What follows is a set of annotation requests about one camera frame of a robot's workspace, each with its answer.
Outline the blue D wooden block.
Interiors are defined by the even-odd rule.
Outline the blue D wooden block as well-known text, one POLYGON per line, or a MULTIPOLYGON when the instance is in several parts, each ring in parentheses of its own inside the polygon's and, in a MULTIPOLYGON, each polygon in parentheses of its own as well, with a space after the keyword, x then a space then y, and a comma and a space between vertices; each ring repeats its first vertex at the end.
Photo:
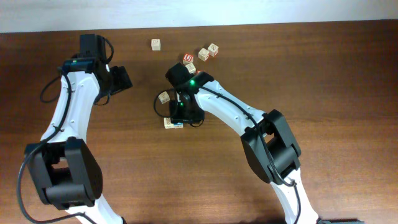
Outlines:
POLYGON ((183 123, 174 124, 174 128, 183 128, 183 123))

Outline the wooden block red drawing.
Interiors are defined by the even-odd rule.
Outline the wooden block red drawing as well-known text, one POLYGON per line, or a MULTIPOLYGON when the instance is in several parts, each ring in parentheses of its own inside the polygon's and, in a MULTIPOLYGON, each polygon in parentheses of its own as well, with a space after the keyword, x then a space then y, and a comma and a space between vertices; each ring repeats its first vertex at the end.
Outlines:
POLYGON ((165 129, 173 129, 174 124, 171 122, 171 118, 164 118, 164 127, 165 129))

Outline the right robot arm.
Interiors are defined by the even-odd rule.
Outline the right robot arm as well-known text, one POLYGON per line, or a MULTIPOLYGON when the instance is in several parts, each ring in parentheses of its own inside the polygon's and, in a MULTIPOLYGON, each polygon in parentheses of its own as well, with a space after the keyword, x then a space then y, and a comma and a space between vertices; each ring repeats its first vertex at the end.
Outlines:
POLYGON ((271 184, 285 222, 321 222, 301 180, 300 146, 281 112, 255 109, 227 92, 208 73, 194 75, 181 63, 170 68, 165 77, 177 94, 170 105, 172 123, 199 126, 206 112, 216 116, 239 135, 252 171, 271 184))

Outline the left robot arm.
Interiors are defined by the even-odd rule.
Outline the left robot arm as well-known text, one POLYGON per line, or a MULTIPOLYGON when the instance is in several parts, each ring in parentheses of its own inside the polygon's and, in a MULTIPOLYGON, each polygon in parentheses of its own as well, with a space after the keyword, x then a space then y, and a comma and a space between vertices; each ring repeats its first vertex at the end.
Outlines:
POLYGON ((92 107, 132 87, 124 67, 109 66, 106 48, 111 46, 103 36, 83 34, 80 51, 58 68, 61 89, 52 120, 40 141, 26 146, 17 176, 17 201, 32 223, 37 220, 22 201, 24 169, 41 202, 67 213, 52 222, 75 217, 81 223, 125 223, 106 201, 101 168, 86 145, 92 107))

